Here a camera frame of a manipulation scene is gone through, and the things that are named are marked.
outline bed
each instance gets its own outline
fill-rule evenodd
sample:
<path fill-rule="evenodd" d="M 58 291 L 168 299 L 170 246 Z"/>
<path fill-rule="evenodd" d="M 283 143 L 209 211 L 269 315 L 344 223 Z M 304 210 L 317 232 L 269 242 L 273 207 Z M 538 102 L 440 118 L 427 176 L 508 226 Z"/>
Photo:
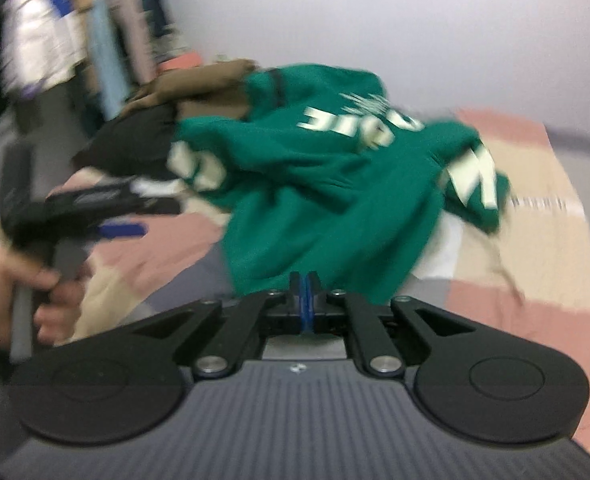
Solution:
<path fill-rule="evenodd" d="M 558 349 L 590 381 L 590 138 L 492 110 L 456 117 L 478 129 L 512 183 L 501 229 L 487 236 L 443 213 L 398 293 Z M 86 168 L 64 187 L 106 180 Z M 141 218 L 149 227 L 143 238 L 94 247 L 95 274 L 73 339 L 201 298 L 235 302 L 220 247 L 230 215 L 179 181 L 163 186 L 181 197 L 184 212 Z M 267 351 L 296 358 L 306 350 L 276 340 Z M 336 352 L 329 341 L 307 355 Z M 590 402 L 575 439 L 590 452 Z"/>

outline metal screw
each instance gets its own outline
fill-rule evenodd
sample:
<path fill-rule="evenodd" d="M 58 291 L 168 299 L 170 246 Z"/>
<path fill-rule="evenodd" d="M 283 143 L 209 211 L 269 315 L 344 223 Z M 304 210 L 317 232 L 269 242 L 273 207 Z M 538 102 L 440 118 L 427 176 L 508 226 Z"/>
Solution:
<path fill-rule="evenodd" d="M 206 355 L 197 359 L 197 367 L 205 374 L 216 374 L 226 369 L 229 363 L 218 355 Z"/>
<path fill-rule="evenodd" d="M 371 359 L 371 368 L 382 374 L 396 372 L 402 368 L 402 361 L 392 355 L 379 355 Z"/>
<path fill-rule="evenodd" d="M 296 363 L 294 365 L 291 365 L 290 370 L 294 374 L 300 374 L 302 372 L 305 372 L 306 368 L 307 366 L 304 363 Z"/>

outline finger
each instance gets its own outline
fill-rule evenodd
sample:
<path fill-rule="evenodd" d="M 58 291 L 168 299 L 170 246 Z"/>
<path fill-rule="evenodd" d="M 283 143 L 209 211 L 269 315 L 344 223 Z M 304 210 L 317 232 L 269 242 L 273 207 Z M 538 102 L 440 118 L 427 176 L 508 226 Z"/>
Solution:
<path fill-rule="evenodd" d="M 68 332 L 75 328 L 75 323 L 82 315 L 81 308 L 60 304 L 43 304 L 35 312 L 33 321 L 39 327 L 58 327 Z"/>
<path fill-rule="evenodd" d="M 51 290 L 60 279 L 57 270 L 49 269 L 30 256 L 13 250 L 0 253 L 0 270 L 9 283 L 20 282 L 38 290 Z"/>
<path fill-rule="evenodd" d="M 65 305 L 79 305 L 84 299 L 86 290 L 84 285 L 80 282 L 64 282 L 59 283 L 50 292 L 50 300 L 53 303 Z"/>
<path fill-rule="evenodd" d="M 23 281 L 34 282 L 42 266 L 23 255 L 0 247 L 0 347 L 7 348 L 10 341 L 12 295 L 16 276 Z M 56 280 L 46 282 L 46 286 L 53 286 Z"/>
<path fill-rule="evenodd" d="M 90 264 L 90 262 L 88 260 L 86 260 L 82 266 L 79 268 L 79 271 L 77 272 L 77 279 L 78 280 L 87 280 L 88 278 L 92 278 L 92 275 L 94 274 L 94 272 L 92 272 L 92 265 Z"/>
<path fill-rule="evenodd" d="M 43 345 L 54 345 L 70 338 L 73 332 L 73 328 L 63 329 L 59 326 L 44 325 L 37 334 L 37 340 Z"/>

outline gray floor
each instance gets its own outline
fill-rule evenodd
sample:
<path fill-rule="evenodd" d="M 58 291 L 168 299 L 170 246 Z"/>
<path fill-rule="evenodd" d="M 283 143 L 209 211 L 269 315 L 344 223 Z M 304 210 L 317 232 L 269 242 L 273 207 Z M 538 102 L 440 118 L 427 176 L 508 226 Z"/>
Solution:
<path fill-rule="evenodd" d="M 32 193 L 45 197 L 70 177 L 70 158 L 88 139 L 71 108 L 65 85 L 42 94 L 34 113 L 36 120 L 26 136 L 35 146 Z M 0 119 L 0 175 L 5 146 L 17 137 L 14 114 L 11 109 L 6 110 Z"/>

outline white lettering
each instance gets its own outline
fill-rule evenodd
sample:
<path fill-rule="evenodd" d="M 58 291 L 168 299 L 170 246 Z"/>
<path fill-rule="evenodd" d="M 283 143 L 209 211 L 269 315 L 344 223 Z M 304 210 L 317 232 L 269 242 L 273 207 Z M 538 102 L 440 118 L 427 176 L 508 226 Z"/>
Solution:
<path fill-rule="evenodd" d="M 310 117 L 308 123 L 297 123 L 300 128 L 313 130 L 315 132 L 327 132 L 331 129 L 331 124 L 335 120 L 335 115 L 328 112 L 323 112 L 317 108 L 308 107 L 304 110 L 304 115 Z"/>
<path fill-rule="evenodd" d="M 390 146 L 395 136 L 390 128 L 378 117 L 367 115 L 361 120 L 361 141 L 372 150 L 378 146 Z"/>
<path fill-rule="evenodd" d="M 451 177 L 455 192 L 464 205 L 480 184 L 482 205 L 486 209 L 498 208 L 495 163 L 489 151 L 480 146 L 475 153 L 467 150 L 460 158 L 451 162 L 446 170 Z"/>
<path fill-rule="evenodd" d="M 195 191 L 211 191 L 221 186 L 226 178 L 226 170 L 211 152 L 198 152 L 200 157 L 200 171 L 193 181 Z"/>
<path fill-rule="evenodd" d="M 340 96 L 344 99 L 348 99 L 355 105 L 355 107 L 343 108 L 344 111 L 348 113 L 354 113 L 357 115 L 382 115 L 390 108 L 389 101 L 386 97 L 382 97 L 381 95 L 369 94 L 369 98 L 357 94 L 340 94 Z"/>
<path fill-rule="evenodd" d="M 195 154 L 185 142 L 174 142 L 168 154 L 166 167 L 177 176 L 191 178 L 197 168 Z"/>
<path fill-rule="evenodd" d="M 355 137 L 359 119 L 360 118 L 355 115 L 340 115 L 338 116 L 337 123 L 333 126 L 332 131 L 345 135 L 346 137 Z"/>
<path fill-rule="evenodd" d="M 389 110 L 386 115 L 386 120 L 389 121 L 393 126 L 396 126 L 402 130 L 410 130 L 412 132 L 418 132 L 424 129 L 424 124 L 420 121 L 416 121 L 412 117 L 408 117 L 408 121 L 396 110 Z"/>

